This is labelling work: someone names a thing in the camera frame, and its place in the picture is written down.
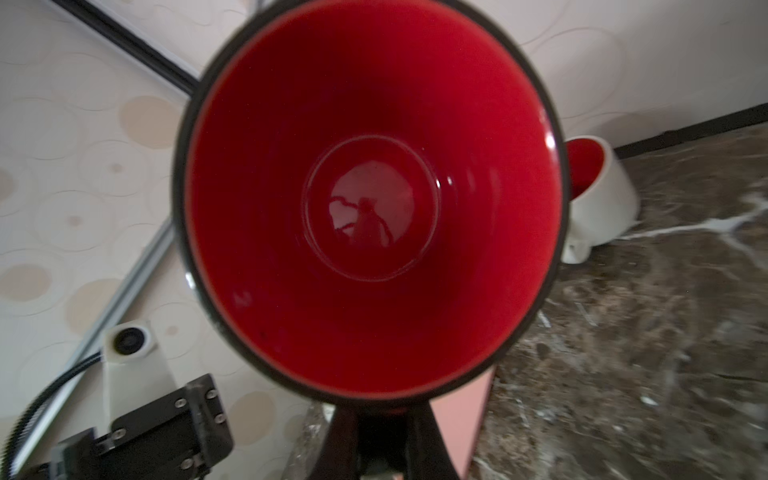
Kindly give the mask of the white mug red inside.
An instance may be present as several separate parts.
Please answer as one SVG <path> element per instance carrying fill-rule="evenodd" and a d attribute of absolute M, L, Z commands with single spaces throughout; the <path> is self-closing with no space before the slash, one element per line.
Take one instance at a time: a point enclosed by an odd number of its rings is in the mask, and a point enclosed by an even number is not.
<path fill-rule="evenodd" d="M 572 198 L 561 261 L 581 264 L 593 248 L 617 239 L 635 224 L 641 203 L 606 140 L 578 136 L 566 142 L 566 149 Z"/>

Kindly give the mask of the diagonal aluminium rail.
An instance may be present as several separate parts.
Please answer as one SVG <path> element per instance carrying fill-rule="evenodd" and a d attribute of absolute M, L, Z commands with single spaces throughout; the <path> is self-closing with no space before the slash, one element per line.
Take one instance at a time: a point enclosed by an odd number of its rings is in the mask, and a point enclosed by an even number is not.
<path fill-rule="evenodd" d="M 130 310 L 136 298 L 151 279 L 154 271 L 165 257 L 174 240 L 171 218 L 166 219 L 149 244 L 144 248 L 139 259 L 116 290 L 112 299 L 87 331 L 73 355 L 64 365 L 67 371 L 95 354 L 99 349 L 103 332 L 118 325 Z M 18 473 L 30 460 L 33 453 L 54 424 L 62 408 L 68 402 L 82 378 L 78 374 L 67 385 L 58 390 L 50 400 L 43 404 L 29 424 L 26 435 L 19 445 L 19 451 L 9 457 L 11 472 Z"/>

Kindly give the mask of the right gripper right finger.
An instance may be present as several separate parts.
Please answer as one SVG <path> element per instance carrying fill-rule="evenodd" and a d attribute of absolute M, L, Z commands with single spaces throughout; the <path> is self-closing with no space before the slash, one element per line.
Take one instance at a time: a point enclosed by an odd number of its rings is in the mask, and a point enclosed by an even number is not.
<path fill-rule="evenodd" d="M 405 441 L 408 480 L 459 480 L 429 403 L 406 414 Z"/>

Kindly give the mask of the pink plastic tray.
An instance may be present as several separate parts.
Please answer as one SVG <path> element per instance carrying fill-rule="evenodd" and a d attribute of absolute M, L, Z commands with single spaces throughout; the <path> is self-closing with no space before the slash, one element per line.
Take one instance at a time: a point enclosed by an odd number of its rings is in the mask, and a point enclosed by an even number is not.
<path fill-rule="evenodd" d="M 468 384 L 430 401 L 452 464 L 461 479 L 469 478 L 495 368 Z"/>

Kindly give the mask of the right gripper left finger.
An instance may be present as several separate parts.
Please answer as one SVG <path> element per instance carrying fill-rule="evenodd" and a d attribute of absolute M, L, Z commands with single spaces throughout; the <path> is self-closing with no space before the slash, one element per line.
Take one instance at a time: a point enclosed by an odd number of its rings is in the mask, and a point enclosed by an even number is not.
<path fill-rule="evenodd" d="M 359 480 L 360 411 L 338 406 L 308 480 Z"/>

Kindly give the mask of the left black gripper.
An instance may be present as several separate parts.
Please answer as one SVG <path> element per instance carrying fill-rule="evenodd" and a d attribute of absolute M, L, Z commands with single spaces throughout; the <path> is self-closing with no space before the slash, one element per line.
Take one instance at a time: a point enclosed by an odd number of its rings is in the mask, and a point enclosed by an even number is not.
<path fill-rule="evenodd" d="M 188 382 L 112 423 L 54 446 L 19 479 L 202 479 L 234 449 L 211 375 Z"/>

